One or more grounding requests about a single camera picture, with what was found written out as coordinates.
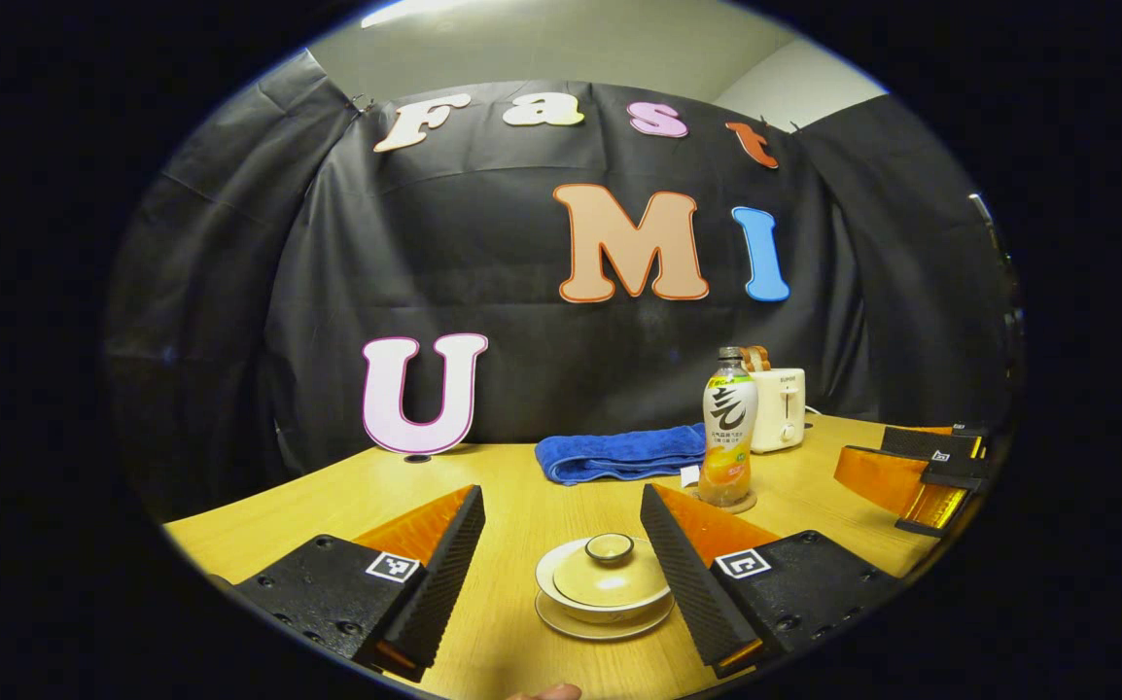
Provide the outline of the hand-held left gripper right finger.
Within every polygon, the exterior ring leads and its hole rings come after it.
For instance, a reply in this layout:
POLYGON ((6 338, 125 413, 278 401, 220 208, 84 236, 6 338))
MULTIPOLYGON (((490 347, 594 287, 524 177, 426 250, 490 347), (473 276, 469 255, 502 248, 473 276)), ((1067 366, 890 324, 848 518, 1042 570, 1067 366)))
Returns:
POLYGON ((802 654, 902 589, 824 533, 778 537, 662 483, 643 488, 640 519, 699 657, 720 678, 802 654))

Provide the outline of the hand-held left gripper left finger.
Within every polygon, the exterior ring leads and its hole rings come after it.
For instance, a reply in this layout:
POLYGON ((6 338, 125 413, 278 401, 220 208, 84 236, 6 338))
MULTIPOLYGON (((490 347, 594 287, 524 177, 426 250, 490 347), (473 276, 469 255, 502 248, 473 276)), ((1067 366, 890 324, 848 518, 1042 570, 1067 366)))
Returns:
POLYGON ((318 647, 419 682, 484 523, 481 488, 468 483, 357 538, 318 535, 231 590, 318 647))

